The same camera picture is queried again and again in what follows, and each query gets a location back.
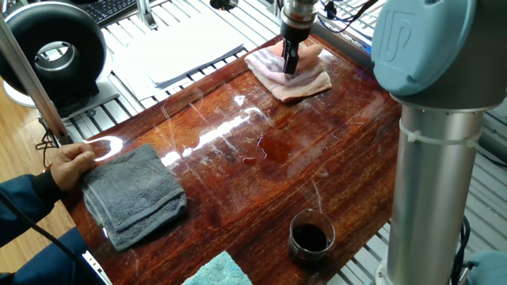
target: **table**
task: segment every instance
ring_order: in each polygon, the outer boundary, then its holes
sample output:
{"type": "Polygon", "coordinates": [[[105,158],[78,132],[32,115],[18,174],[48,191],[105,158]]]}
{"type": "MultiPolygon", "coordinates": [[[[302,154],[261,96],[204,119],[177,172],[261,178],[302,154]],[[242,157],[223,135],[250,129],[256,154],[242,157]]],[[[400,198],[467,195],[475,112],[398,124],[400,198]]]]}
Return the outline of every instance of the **table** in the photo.
{"type": "Polygon", "coordinates": [[[111,158],[151,143],[188,197],[182,217],[123,252],[81,197],[64,201],[113,284],[180,284],[224,250],[253,284],[320,284],[391,217],[401,109],[346,55],[314,35],[306,44],[326,48],[331,90],[283,104],[240,58],[92,138],[98,152],[123,142],[111,158]],[[287,254],[305,208],[337,234],[317,273],[287,254]]]}

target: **human hand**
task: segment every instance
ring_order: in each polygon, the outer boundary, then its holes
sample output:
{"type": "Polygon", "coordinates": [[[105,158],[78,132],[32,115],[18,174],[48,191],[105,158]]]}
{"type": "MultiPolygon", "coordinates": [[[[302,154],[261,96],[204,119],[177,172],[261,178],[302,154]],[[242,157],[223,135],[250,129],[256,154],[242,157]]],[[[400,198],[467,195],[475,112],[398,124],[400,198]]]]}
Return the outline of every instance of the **human hand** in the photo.
{"type": "Polygon", "coordinates": [[[93,147],[83,142],[61,146],[51,164],[51,176],[62,191],[71,190],[81,175],[95,168],[93,147]]]}

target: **wooden floor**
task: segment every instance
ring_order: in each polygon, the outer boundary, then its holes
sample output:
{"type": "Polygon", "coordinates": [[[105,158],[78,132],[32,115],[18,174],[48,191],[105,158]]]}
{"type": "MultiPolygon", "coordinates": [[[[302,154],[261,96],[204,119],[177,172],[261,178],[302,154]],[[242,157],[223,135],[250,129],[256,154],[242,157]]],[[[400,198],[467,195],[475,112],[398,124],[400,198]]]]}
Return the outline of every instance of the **wooden floor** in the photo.
{"type": "MultiPolygon", "coordinates": [[[[9,165],[0,169],[0,182],[3,182],[26,173],[38,174],[44,169],[42,151],[35,150],[44,135],[44,128],[37,120],[36,110],[11,101],[1,79],[0,83],[0,165],[9,165]]],[[[48,163],[54,153],[55,150],[48,150],[48,163]]],[[[58,202],[38,225],[59,237],[72,228],[74,222],[58,202]]],[[[45,237],[28,230],[0,248],[0,272],[15,272],[48,244],[45,237]]]]}

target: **gray towel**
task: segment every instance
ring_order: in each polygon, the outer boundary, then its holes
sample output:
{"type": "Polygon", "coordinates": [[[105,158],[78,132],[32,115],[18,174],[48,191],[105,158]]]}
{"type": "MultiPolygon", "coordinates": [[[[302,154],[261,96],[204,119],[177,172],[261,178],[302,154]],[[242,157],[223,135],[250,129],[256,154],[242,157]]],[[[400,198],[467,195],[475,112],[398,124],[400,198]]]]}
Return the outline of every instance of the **gray towel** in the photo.
{"type": "Polygon", "coordinates": [[[97,208],[95,207],[95,204],[90,203],[87,200],[86,196],[85,203],[86,208],[88,208],[90,214],[93,216],[95,221],[97,221],[97,224],[105,228],[112,246],[114,246],[116,250],[122,251],[128,249],[131,245],[134,245],[137,241],[140,241],[142,238],[146,237],[153,230],[156,230],[160,226],[171,222],[176,217],[181,215],[186,208],[186,196],[184,193],[181,194],[177,199],[171,200],[162,206],[160,210],[156,211],[152,215],[147,216],[146,218],[141,219],[137,223],[121,232],[116,232],[108,219],[102,220],[101,216],[97,215],[97,208]]]}
{"type": "Polygon", "coordinates": [[[183,188],[143,145],[97,167],[82,183],[88,211],[122,250],[185,210],[183,188]]]}

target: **teal cloth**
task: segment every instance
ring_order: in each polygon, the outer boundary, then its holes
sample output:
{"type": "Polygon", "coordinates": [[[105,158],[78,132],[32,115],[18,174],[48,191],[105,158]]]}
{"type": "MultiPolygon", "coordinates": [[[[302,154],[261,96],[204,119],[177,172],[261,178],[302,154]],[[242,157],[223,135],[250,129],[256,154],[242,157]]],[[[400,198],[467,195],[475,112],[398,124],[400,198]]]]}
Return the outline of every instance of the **teal cloth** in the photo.
{"type": "Polygon", "coordinates": [[[183,285],[252,285],[227,252],[215,256],[183,285]]]}

